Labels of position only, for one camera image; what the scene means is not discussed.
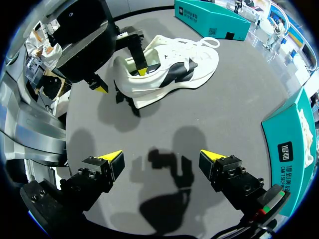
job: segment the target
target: silver metal panel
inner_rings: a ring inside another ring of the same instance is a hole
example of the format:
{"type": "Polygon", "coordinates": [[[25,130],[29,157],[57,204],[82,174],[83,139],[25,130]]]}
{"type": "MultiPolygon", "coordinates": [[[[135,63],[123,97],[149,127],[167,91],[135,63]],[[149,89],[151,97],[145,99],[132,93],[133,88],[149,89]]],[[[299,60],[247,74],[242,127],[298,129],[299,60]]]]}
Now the silver metal panel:
{"type": "Polygon", "coordinates": [[[1,81],[0,128],[12,140],[41,151],[63,154],[65,127],[44,108],[20,98],[18,84],[8,74],[1,81]]]}
{"type": "Polygon", "coordinates": [[[61,153],[65,149],[65,130],[44,122],[41,116],[34,117],[21,109],[14,140],[30,148],[61,153]]]}
{"type": "Polygon", "coordinates": [[[19,114],[18,101],[16,100],[16,97],[14,96],[14,94],[11,94],[11,97],[8,103],[7,114],[5,118],[5,127],[4,127],[4,133],[10,138],[14,138],[15,126],[16,126],[18,114],[19,114]]]}
{"type": "Polygon", "coordinates": [[[131,11],[137,11],[150,7],[173,6],[174,0],[128,0],[131,11]]]}
{"type": "Polygon", "coordinates": [[[112,17],[130,12],[130,7],[127,0],[106,0],[106,3],[109,6],[112,17]]]}
{"type": "Polygon", "coordinates": [[[32,159],[40,163],[42,162],[42,164],[51,163],[52,165],[61,165],[61,162],[66,161],[64,155],[43,152],[25,147],[14,142],[2,132],[0,132],[0,157],[3,163],[11,159],[32,159]]]}
{"type": "Polygon", "coordinates": [[[20,75],[23,72],[25,57],[26,48],[23,45],[20,47],[18,58],[15,60],[13,64],[8,65],[5,69],[15,81],[18,81],[20,75]]]}

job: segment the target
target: teal sign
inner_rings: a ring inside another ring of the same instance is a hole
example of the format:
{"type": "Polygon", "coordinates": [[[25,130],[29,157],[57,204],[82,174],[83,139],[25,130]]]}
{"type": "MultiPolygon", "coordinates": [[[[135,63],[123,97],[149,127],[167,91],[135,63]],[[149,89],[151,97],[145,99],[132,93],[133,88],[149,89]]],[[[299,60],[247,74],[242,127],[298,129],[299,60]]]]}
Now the teal sign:
{"type": "Polygon", "coordinates": [[[244,41],[250,22],[211,2],[175,0],[175,17],[203,37],[244,41]]]}

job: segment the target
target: person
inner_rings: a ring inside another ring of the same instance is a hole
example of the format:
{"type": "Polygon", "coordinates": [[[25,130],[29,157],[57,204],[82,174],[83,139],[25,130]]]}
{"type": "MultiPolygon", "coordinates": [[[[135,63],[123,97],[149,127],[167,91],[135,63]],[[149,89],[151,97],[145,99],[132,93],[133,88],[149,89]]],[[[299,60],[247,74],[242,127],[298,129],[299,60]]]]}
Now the person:
{"type": "Polygon", "coordinates": [[[285,35],[286,29],[284,24],[285,24],[285,21],[282,18],[279,19],[278,24],[274,22],[274,25],[275,25],[274,33],[268,38],[266,44],[263,44],[263,46],[269,51],[272,51],[277,41],[285,35]]]}
{"type": "MultiPolygon", "coordinates": [[[[56,24],[53,22],[50,24],[50,27],[51,31],[54,31],[59,25],[56,21],[56,24]]],[[[62,48],[59,44],[56,44],[54,47],[50,45],[48,32],[48,27],[40,21],[33,28],[25,42],[25,46],[30,57],[40,57],[43,64],[52,71],[62,55],[62,48]]]]}
{"type": "Polygon", "coordinates": [[[315,104],[318,105],[318,100],[319,100],[318,92],[314,93],[314,95],[311,96],[310,99],[311,99],[311,108],[313,108],[315,104]]]}
{"type": "Polygon", "coordinates": [[[238,14],[238,10],[241,9],[242,7],[243,7],[243,0],[236,0],[234,13],[238,14]]]}

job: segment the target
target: qr code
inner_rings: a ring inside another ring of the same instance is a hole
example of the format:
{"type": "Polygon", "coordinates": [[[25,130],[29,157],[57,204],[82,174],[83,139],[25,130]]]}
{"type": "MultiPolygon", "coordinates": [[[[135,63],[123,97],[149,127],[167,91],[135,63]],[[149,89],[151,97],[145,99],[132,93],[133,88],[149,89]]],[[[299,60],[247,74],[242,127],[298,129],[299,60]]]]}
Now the qr code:
{"type": "Polygon", "coordinates": [[[209,35],[210,35],[210,36],[216,35],[216,30],[217,30],[217,28],[210,28],[210,29],[209,29],[209,35]]]}

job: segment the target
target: sneaker sole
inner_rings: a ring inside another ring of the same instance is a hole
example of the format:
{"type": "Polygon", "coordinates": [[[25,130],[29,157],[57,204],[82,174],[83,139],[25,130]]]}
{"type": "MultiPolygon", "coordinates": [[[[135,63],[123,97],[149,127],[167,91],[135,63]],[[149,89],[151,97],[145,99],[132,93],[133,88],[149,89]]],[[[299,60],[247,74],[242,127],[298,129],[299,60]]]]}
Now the sneaker sole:
{"type": "Polygon", "coordinates": [[[176,89],[197,89],[201,87],[203,84],[205,84],[211,78],[214,72],[196,81],[173,83],[168,86],[165,86],[162,89],[158,89],[157,91],[149,93],[145,96],[132,98],[134,105],[137,109],[140,109],[156,101],[159,101],[160,99],[164,98],[169,92],[174,91],[176,89]]]}

